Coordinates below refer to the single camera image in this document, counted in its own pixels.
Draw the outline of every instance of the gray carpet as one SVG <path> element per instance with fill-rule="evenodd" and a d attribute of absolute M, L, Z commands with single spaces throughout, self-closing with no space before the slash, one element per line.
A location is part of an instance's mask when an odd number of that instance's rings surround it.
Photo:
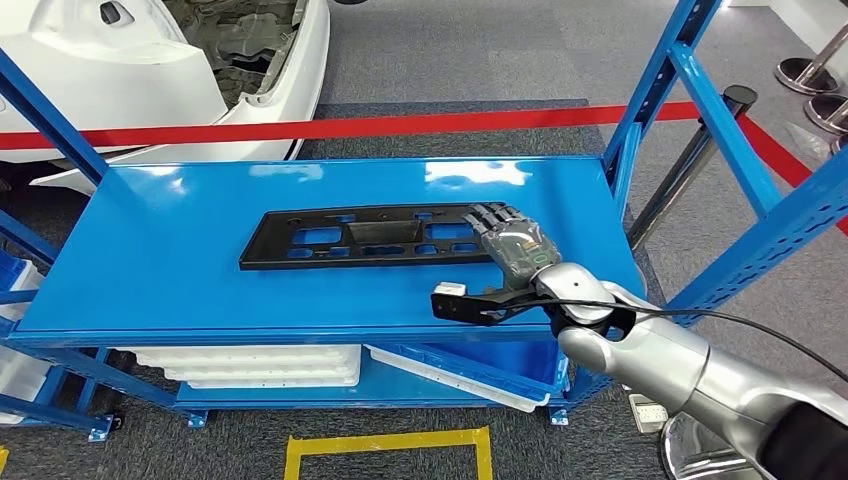
<path fill-rule="evenodd" d="M 585 101 L 341 104 L 321 106 L 318 117 L 388 115 L 585 105 Z M 595 128 L 482 135 L 434 135 L 310 142 L 303 158 L 406 155 L 515 155 L 598 151 Z M 7 211 L 60 244 L 85 199 L 60 189 L 13 192 Z M 662 302 L 650 265 L 651 298 Z M 149 378 L 155 371 L 134 367 Z M 10 450 L 4 479 L 279 479 L 286 441 L 297 438 L 491 428 L 497 479 L 664 478 L 655 435 L 636 431 L 624 392 L 615 387 L 572 412 L 571 425 L 551 427 L 544 409 L 412 409 L 217 412 L 202 430 L 175 415 L 123 398 L 126 426 L 104 444 L 57 429 L 0 430 Z M 306 457 L 301 479 L 472 479 L 469 447 Z"/>

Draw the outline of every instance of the car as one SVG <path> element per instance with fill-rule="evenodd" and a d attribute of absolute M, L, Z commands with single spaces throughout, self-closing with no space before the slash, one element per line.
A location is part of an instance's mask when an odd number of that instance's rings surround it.
<path fill-rule="evenodd" d="M 327 0 L 15 0 L 0 47 L 81 129 L 310 120 L 327 64 Z M 0 131 L 34 131 L 0 98 Z M 289 160 L 302 140 L 98 148 L 110 164 Z M 0 152 L 12 163 L 57 150 Z M 32 185 L 91 195 L 78 170 Z"/>

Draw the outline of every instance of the shelf foot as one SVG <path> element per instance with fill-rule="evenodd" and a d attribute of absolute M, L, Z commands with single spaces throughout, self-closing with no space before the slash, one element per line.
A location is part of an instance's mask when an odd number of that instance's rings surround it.
<path fill-rule="evenodd" d="M 91 431 L 88 432 L 89 443 L 105 442 L 109 438 L 109 433 L 114 430 L 119 430 L 124 423 L 124 419 L 120 415 L 104 415 L 100 418 L 106 421 L 106 428 L 103 430 L 99 428 L 92 428 Z"/>
<path fill-rule="evenodd" d="M 558 427 L 568 425 L 568 412 L 562 407 L 548 407 L 548 417 L 551 419 L 551 425 Z"/>
<path fill-rule="evenodd" d="M 196 412 L 188 416 L 188 428 L 203 428 L 209 419 L 209 411 Z"/>

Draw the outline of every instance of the white car bumper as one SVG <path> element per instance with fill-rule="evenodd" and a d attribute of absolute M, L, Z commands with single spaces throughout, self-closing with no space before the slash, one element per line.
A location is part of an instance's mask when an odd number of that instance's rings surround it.
<path fill-rule="evenodd" d="M 326 0 L 309 0 L 298 36 L 277 84 L 263 95 L 243 95 L 239 103 L 215 122 L 234 125 L 310 120 L 315 113 L 330 41 L 330 12 Z M 288 160 L 302 141 L 154 145 L 107 160 L 109 164 L 163 164 Z M 86 195 L 95 187 L 79 170 L 38 178 L 31 185 L 67 187 Z"/>

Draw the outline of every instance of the black cable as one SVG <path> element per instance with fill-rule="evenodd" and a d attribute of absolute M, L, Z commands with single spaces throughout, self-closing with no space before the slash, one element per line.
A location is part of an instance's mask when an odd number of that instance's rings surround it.
<path fill-rule="evenodd" d="M 786 342 L 787 344 L 795 347 L 796 349 L 803 352 L 808 357 L 813 360 L 819 362 L 823 367 L 827 368 L 834 375 L 841 378 L 843 381 L 848 382 L 848 374 L 844 371 L 840 370 L 836 365 L 827 361 L 824 357 L 819 355 L 818 353 L 810 350 L 808 347 L 802 345 L 796 340 L 769 328 L 765 325 L 757 323 L 753 320 L 748 320 L 744 317 L 739 317 L 736 315 L 731 315 L 729 313 L 716 312 L 715 310 L 698 310 L 698 309 L 689 309 L 689 310 L 663 310 L 661 308 L 647 308 L 647 307 L 639 307 L 636 305 L 627 305 L 624 303 L 614 303 L 614 302 L 597 302 L 593 300 L 535 300 L 532 302 L 524 302 L 518 303 L 515 305 L 510 305 L 506 307 L 506 310 L 514 310 L 516 308 L 530 308 L 530 307 L 538 307 L 543 305 L 575 305 L 581 307 L 604 307 L 604 308 L 620 308 L 624 310 L 630 310 L 631 312 L 636 313 L 647 313 L 652 315 L 663 315 L 663 316 L 674 316 L 674 315 L 704 315 L 707 317 L 716 317 L 724 320 L 728 320 L 734 323 L 739 323 L 742 325 L 747 325 L 751 328 L 757 329 L 761 332 L 767 333 L 779 340 Z"/>

